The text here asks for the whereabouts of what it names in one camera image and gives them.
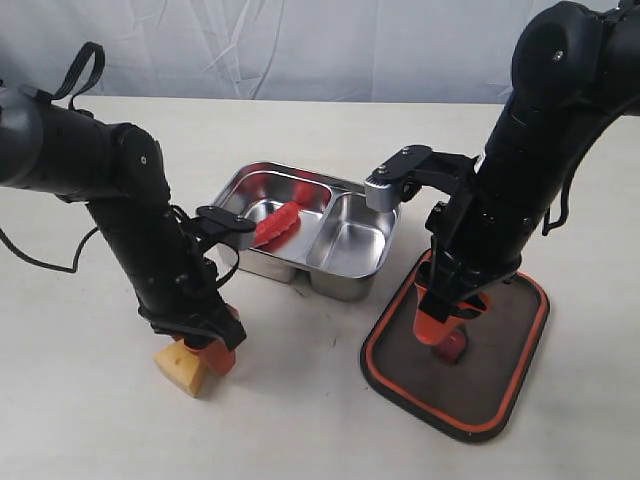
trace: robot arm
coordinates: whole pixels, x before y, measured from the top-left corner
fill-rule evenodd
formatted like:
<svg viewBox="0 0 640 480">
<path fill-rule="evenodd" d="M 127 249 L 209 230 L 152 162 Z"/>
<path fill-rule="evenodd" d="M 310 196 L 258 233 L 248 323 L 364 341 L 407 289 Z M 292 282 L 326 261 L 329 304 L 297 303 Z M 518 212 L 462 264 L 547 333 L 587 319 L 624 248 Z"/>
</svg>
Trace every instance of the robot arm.
<svg viewBox="0 0 640 480">
<path fill-rule="evenodd" d="M 91 49 L 101 53 L 86 44 L 76 61 Z M 156 333 L 192 348 L 219 339 L 235 349 L 246 335 L 218 292 L 228 278 L 218 278 L 204 253 L 218 242 L 248 248 L 255 224 L 212 207 L 188 218 L 169 204 L 162 153 L 149 133 L 101 123 L 72 102 L 57 107 L 54 98 L 31 87 L 0 93 L 0 185 L 85 203 Z"/>
<path fill-rule="evenodd" d="M 640 114 L 640 1 L 605 13 L 573 2 L 543 11 L 517 42 L 511 76 L 513 92 L 478 158 L 405 147 L 365 183 L 369 206 L 382 211 L 422 186 L 450 195 L 427 220 L 432 256 L 419 271 L 426 293 L 416 322 L 441 327 L 461 310 L 486 310 L 482 292 L 513 277 L 538 224 L 546 235 L 566 221 L 582 158 L 618 117 Z M 561 190 L 560 219 L 550 223 Z M 440 333 L 425 343 L 447 332 L 431 330 Z"/>
</svg>

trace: divided food tray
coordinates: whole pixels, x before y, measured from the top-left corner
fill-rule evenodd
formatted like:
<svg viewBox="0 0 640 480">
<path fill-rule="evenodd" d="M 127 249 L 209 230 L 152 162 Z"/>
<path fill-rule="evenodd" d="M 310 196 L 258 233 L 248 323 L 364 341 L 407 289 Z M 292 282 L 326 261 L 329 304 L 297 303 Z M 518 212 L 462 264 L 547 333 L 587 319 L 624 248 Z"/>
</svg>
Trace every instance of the divided food tray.
<svg viewBox="0 0 640 480">
<path fill-rule="evenodd" d="M 288 201 L 301 207 L 300 221 L 269 244 L 240 252 L 240 268 L 283 283 L 302 271 L 321 295 L 365 298 L 386 260 L 399 207 L 377 212 L 367 207 L 361 184 L 267 162 L 240 169 L 212 205 L 257 223 Z M 219 251 L 234 263 L 232 253 Z"/>
</svg>

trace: white table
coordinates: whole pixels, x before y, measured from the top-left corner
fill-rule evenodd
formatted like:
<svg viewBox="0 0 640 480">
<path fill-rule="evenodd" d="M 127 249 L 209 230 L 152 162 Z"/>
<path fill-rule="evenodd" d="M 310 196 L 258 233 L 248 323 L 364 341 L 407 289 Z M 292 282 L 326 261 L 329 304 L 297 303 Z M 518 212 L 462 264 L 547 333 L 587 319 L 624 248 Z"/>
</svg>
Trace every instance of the white table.
<svg viewBox="0 0 640 480">
<path fill-rule="evenodd" d="M 258 160 L 362 181 L 405 144 L 475 155 L 500 112 L 90 97 L 78 105 L 158 138 L 173 200 L 190 213 Z M 157 370 L 151 356 L 168 339 L 137 316 L 101 237 L 75 276 L 0 248 L 2 478 L 637 478 L 639 137 L 634 119 L 607 131 L 576 177 L 568 225 L 527 246 L 523 271 L 548 291 L 552 314 L 508 428 L 482 446 L 457 443 L 389 403 L 358 365 L 366 334 L 428 244 L 423 225 L 437 193 L 405 205 L 388 263 L 362 303 L 296 285 L 302 297 L 238 273 L 223 295 L 249 338 L 232 373 L 199 400 Z M 7 189 L 0 198 L 0 225 L 38 258 L 68 264 L 91 226 L 81 205 Z"/>
</svg>

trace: yellow block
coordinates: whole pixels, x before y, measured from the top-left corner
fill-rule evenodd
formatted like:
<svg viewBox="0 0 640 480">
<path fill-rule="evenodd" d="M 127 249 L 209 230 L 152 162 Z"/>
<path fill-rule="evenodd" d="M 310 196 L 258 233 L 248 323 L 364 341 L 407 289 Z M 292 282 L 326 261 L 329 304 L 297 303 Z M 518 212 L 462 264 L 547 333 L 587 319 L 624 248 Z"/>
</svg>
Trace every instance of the yellow block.
<svg viewBox="0 0 640 480">
<path fill-rule="evenodd" d="M 198 395 L 207 374 L 207 366 L 196 354 L 185 348 L 182 340 L 157 352 L 153 360 L 175 385 L 192 397 Z"/>
</svg>

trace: orange-rimmed base plate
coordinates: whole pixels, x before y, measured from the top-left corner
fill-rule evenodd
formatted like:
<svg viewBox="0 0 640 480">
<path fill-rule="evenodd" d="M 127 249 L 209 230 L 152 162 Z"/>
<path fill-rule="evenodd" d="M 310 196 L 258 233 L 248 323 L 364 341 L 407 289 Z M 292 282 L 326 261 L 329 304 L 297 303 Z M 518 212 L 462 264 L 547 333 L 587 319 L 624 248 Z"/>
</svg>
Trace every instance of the orange-rimmed base plate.
<svg viewBox="0 0 640 480">
<path fill-rule="evenodd" d="M 491 309 L 465 324 L 468 346 L 456 365 L 434 355 L 413 333 L 416 269 L 367 337 L 360 366 L 378 393 L 445 434 L 478 443 L 506 426 L 549 314 L 542 288 L 519 273 L 485 293 Z"/>
</svg>

